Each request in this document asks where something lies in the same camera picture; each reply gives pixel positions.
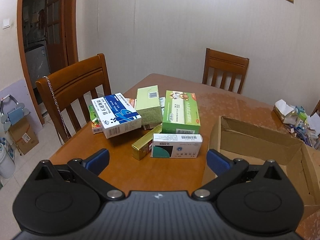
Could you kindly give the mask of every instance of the wooden chair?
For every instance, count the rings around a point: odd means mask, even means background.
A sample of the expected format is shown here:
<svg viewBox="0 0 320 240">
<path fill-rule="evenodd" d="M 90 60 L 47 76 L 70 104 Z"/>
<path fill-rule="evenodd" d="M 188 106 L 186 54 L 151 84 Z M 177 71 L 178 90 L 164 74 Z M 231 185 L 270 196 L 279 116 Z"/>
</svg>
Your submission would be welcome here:
<svg viewBox="0 0 320 240">
<path fill-rule="evenodd" d="M 86 122 L 90 122 L 90 114 L 84 100 L 84 94 L 91 92 L 92 98 L 98 98 L 96 87 L 103 86 L 105 95 L 111 95 L 106 60 L 103 54 L 82 60 L 73 65 L 58 70 L 48 76 L 54 95 L 57 99 L 60 111 L 67 110 L 74 129 L 79 131 L 81 126 L 72 109 L 71 103 L 79 100 Z M 69 134 L 66 134 L 59 112 L 54 103 L 52 93 L 45 78 L 36 81 L 37 88 L 44 105 L 54 123 L 54 126 L 64 142 L 68 141 Z"/>
<path fill-rule="evenodd" d="M 317 111 L 320 111 L 320 100 L 318 102 L 318 104 L 316 105 L 315 109 L 312 111 L 312 114 L 313 115 L 314 113 L 316 113 Z"/>
<path fill-rule="evenodd" d="M 233 90 L 233 86 L 235 84 L 236 75 L 241 75 L 241 81 L 238 88 L 238 94 L 241 93 L 242 85 L 244 82 L 245 74 L 247 73 L 247 68 L 249 64 L 248 58 L 238 57 L 231 54 L 215 51 L 212 49 L 206 50 L 205 53 L 205 62 L 204 62 L 204 72 L 202 83 L 207 84 L 208 81 L 208 73 L 209 68 L 214 68 L 213 70 L 213 77 L 211 86 L 215 86 L 217 82 L 218 71 L 222 70 L 223 75 L 220 83 L 220 88 L 224 89 L 226 84 L 226 78 L 228 72 L 232 73 L 229 91 Z"/>
</svg>

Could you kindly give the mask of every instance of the open cardboard box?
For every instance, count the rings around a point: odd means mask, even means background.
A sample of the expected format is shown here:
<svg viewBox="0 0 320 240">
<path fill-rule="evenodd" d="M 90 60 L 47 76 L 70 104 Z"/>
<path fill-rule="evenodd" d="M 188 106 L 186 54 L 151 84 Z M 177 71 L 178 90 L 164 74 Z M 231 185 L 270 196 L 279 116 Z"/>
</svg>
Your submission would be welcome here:
<svg viewBox="0 0 320 240">
<path fill-rule="evenodd" d="M 243 158 L 250 164 L 276 160 L 299 193 L 304 203 L 302 219 L 320 209 L 320 167 L 312 158 L 315 149 L 301 140 L 275 130 L 219 116 L 209 141 L 229 159 Z M 204 169 L 202 185 L 216 178 L 208 167 Z"/>
</svg>

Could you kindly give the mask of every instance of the wooden door frame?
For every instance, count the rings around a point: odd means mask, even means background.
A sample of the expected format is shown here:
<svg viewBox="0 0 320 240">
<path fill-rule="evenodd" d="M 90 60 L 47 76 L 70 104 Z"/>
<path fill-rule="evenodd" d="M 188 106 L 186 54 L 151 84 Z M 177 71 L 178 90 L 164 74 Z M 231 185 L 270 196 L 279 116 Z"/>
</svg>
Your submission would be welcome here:
<svg viewBox="0 0 320 240">
<path fill-rule="evenodd" d="M 40 108 L 38 106 L 36 96 L 33 92 L 32 84 L 31 84 L 31 80 L 28 72 L 28 67 L 27 67 L 26 56 L 24 54 L 23 32 L 22 32 L 22 1 L 23 0 L 17 0 L 17 36 L 18 36 L 20 60 L 21 60 L 23 75 L 24 75 L 24 78 L 26 79 L 26 83 L 27 83 L 27 87 L 29 90 L 32 103 L 36 109 L 36 113 L 40 119 L 41 124 L 44 124 L 44 119 L 42 117 Z M 66 35 L 66 40 L 68 39 L 69 41 L 67 48 L 69 47 L 71 57 L 75 60 L 75 62 L 77 62 L 78 49 L 77 49 L 77 41 L 76 41 L 76 0 L 68 0 L 68 3 L 70 3 L 68 5 L 71 6 L 71 14 L 68 17 L 66 17 L 65 25 L 68 25 L 68 29 L 72 31 L 71 33 L 68 33 L 68 35 Z"/>
</svg>

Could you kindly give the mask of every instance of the light green box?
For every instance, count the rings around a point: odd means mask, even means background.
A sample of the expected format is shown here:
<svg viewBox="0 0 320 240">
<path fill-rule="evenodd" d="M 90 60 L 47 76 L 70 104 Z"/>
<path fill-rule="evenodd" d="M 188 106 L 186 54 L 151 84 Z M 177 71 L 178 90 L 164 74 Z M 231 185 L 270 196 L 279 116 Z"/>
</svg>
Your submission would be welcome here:
<svg viewBox="0 0 320 240">
<path fill-rule="evenodd" d="M 196 95 L 167 90 L 162 133 L 198 134 L 199 129 L 200 117 Z"/>
<path fill-rule="evenodd" d="M 136 111 L 142 117 L 142 125 L 162 121 L 158 86 L 138 88 Z"/>
</svg>

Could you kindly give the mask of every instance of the white bucket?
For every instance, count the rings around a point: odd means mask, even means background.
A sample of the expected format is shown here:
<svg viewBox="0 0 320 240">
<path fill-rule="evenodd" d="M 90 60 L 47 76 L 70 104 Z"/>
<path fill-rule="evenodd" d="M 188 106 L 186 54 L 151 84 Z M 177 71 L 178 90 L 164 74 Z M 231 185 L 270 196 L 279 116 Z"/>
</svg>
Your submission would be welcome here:
<svg viewBox="0 0 320 240">
<path fill-rule="evenodd" d="M 12 159 L 7 154 L 4 145 L 0 143 L 0 175 L 5 179 L 10 178 L 16 169 Z"/>
</svg>

